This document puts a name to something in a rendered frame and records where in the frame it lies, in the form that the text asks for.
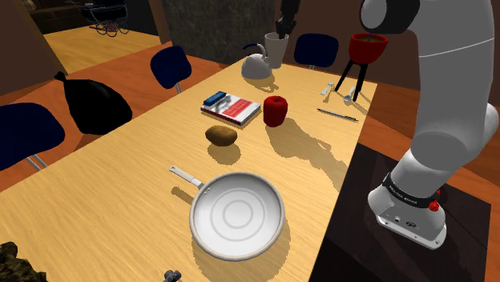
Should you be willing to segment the white cup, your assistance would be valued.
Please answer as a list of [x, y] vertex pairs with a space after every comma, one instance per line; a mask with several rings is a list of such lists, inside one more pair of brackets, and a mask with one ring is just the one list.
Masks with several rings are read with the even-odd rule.
[[269, 66], [272, 69], [280, 68], [288, 45], [288, 35], [280, 38], [277, 32], [270, 32], [264, 36], [264, 43]]

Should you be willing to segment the dark blue chair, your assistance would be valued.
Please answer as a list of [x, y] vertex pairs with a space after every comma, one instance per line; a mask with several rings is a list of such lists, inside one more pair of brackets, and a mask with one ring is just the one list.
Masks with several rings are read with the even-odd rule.
[[182, 91], [180, 82], [192, 74], [192, 66], [181, 46], [170, 46], [157, 52], [150, 61], [152, 74], [165, 89]]
[[293, 57], [298, 64], [328, 68], [336, 60], [339, 42], [327, 34], [302, 34], [296, 41]]
[[37, 171], [47, 167], [38, 153], [57, 147], [65, 139], [60, 122], [37, 103], [0, 106], [0, 171], [26, 160]]

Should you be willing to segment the red pot on black legs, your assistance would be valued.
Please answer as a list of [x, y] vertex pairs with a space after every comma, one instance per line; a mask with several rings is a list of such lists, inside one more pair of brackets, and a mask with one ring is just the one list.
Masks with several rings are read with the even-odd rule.
[[342, 76], [335, 86], [338, 91], [344, 82], [347, 74], [354, 64], [360, 67], [357, 84], [352, 101], [357, 101], [357, 96], [361, 91], [368, 65], [375, 62], [384, 52], [389, 40], [378, 34], [353, 34], [349, 41], [349, 61], [342, 73]]

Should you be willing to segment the red apple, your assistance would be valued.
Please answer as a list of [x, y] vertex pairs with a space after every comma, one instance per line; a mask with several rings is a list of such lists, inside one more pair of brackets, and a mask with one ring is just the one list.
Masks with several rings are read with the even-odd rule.
[[269, 127], [278, 127], [283, 122], [288, 112], [288, 103], [281, 96], [269, 96], [264, 100], [264, 123]]

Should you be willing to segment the red and white book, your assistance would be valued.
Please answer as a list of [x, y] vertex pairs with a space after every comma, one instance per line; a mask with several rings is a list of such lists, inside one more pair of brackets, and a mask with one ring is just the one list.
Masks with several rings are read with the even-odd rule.
[[202, 105], [200, 110], [242, 126], [260, 110], [260, 104], [227, 94], [223, 99], [210, 107]]

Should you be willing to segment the dark pen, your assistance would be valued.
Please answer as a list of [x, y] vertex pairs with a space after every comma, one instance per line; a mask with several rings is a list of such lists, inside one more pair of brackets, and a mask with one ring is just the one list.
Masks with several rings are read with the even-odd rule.
[[350, 116], [347, 116], [347, 115], [340, 115], [340, 114], [337, 114], [337, 113], [334, 113], [334, 112], [331, 112], [331, 111], [327, 111], [327, 110], [324, 110], [324, 109], [320, 109], [320, 108], [317, 108], [317, 110], [319, 112], [322, 112], [322, 113], [325, 113], [327, 115], [332, 115], [332, 116], [336, 116], [338, 118], [341, 118], [341, 119], [347, 119], [349, 121], [353, 121], [353, 122], [359, 122], [358, 119], [355, 119], [354, 117], [350, 117]]

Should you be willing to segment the blue stapler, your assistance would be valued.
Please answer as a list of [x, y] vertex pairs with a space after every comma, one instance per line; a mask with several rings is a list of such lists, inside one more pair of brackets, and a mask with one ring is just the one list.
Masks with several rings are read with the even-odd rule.
[[227, 94], [223, 91], [218, 91], [214, 95], [210, 96], [209, 98], [205, 99], [203, 102], [203, 105], [206, 107], [210, 107], [223, 99]]

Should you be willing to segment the brown potato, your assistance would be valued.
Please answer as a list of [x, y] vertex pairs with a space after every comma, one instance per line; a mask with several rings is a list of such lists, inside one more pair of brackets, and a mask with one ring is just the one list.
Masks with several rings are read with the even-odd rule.
[[215, 125], [205, 131], [205, 136], [217, 147], [232, 145], [237, 139], [237, 132], [229, 127]]

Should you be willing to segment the dark pram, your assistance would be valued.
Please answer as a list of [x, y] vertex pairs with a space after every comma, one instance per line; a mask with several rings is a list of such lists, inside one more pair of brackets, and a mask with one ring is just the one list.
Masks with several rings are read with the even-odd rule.
[[128, 11], [124, 0], [92, 0], [80, 9], [83, 17], [101, 35], [114, 38], [118, 33], [127, 34]]

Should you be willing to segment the white frying pan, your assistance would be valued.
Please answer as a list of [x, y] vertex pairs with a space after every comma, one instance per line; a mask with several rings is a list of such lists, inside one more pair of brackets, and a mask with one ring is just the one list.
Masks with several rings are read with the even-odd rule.
[[194, 241], [210, 256], [250, 260], [277, 241], [284, 227], [284, 201], [262, 176], [234, 171], [202, 183], [175, 165], [169, 171], [199, 189], [191, 203], [189, 226]]

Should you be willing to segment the black rubbish bag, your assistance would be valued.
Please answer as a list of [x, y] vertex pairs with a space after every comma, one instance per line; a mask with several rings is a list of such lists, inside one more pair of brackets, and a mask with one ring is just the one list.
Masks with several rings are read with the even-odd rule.
[[90, 79], [67, 79], [59, 71], [72, 119], [83, 134], [105, 135], [132, 120], [133, 112], [121, 94]]

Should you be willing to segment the dark robot stand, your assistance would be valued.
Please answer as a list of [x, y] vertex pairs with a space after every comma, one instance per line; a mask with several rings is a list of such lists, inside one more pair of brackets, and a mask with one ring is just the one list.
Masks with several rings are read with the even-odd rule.
[[367, 202], [396, 163], [356, 146], [309, 282], [484, 282], [490, 204], [444, 185], [446, 240], [422, 247], [378, 224]]

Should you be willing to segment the wooden table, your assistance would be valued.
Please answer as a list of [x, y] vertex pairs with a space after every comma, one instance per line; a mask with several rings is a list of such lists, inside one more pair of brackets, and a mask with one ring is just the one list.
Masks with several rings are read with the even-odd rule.
[[[169, 269], [183, 282], [308, 282], [376, 90], [368, 83], [347, 104], [354, 80], [321, 95], [333, 80], [283, 65], [265, 90], [235, 63], [0, 192], [0, 244], [16, 243], [49, 282], [160, 282]], [[233, 147], [213, 149], [204, 133], [218, 119], [200, 105], [217, 91], [255, 102], [282, 96], [287, 118], [269, 128], [257, 115]], [[277, 242], [242, 262], [205, 253], [188, 223], [196, 188], [171, 165], [204, 182], [230, 171], [269, 180], [286, 212]]]

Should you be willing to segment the brown rocky lump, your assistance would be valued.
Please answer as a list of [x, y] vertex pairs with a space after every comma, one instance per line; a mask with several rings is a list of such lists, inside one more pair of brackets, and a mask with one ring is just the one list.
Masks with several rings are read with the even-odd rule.
[[0, 282], [48, 282], [45, 272], [36, 272], [28, 260], [17, 254], [14, 242], [0, 244]]

